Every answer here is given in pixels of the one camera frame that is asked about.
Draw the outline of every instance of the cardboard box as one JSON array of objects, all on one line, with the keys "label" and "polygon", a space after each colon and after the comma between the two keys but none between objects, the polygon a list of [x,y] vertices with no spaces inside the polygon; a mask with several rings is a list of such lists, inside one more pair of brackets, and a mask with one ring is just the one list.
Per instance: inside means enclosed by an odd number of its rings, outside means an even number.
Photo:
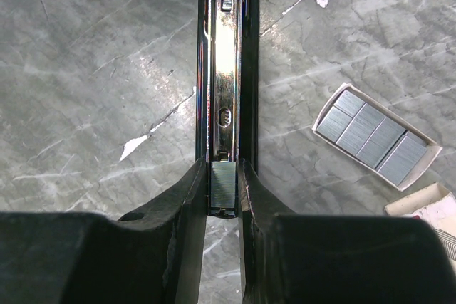
[{"label": "cardboard box", "polygon": [[[421,157],[420,161],[413,167],[412,171],[409,172],[406,178],[399,183],[399,185],[394,185],[391,181],[386,179],[384,176],[379,174],[375,169],[372,167],[369,167],[367,164],[363,163],[360,161],[358,158],[354,157],[353,155],[347,153],[343,149],[341,149],[339,146],[337,146],[335,143],[324,137],[322,134],[318,133],[316,131],[318,125],[324,119],[325,115],[328,113],[328,111],[331,109],[339,95],[344,91],[344,90],[350,90],[354,95],[358,96],[360,99],[364,100],[366,103],[374,107],[376,110],[380,111],[390,119],[396,121],[398,124],[402,125],[406,130],[412,132],[413,134],[417,135],[419,138],[424,140],[427,143],[427,151],[426,153]],[[413,127],[411,124],[406,122],[404,119],[399,117],[398,115],[394,114],[391,112],[389,109],[387,109],[385,106],[381,105],[374,99],[372,99],[370,96],[366,95],[365,93],[361,92],[359,89],[353,87],[351,84],[344,83],[339,87],[339,89],[329,98],[328,102],[324,105],[323,109],[320,111],[318,114],[318,117],[316,118],[315,123],[313,124],[312,131],[314,134],[318,135],[321,139],[325,140],[327,143],[330,145],[334,146],[337,150],[341,151],[342,153],[348,155],[351,159],[357,161],[358,163],[364,165],[364,167],[368,168],[370,171],[376,173],[379,177],[383,178],[387,183],[391,184],[393,187],[398,189],[399,191],[404,191],[407,189],[410,185],[412,185],[418,178],[421,177],[422,174],[425,173],[425,171],[428,169],[428,167],[434,162],[435,158],[439,155],[440,151],[442,150],[442,147],[439,146],[436,141],[430,139],[427,135],[424,135],[421,131],[419,131],[417,128]]]},{"label": "cardboard box", "polygon": [[422,219],[436,230],[456,272],[456,198],[443,185],[431,184],[385,206],[390,216]]}]

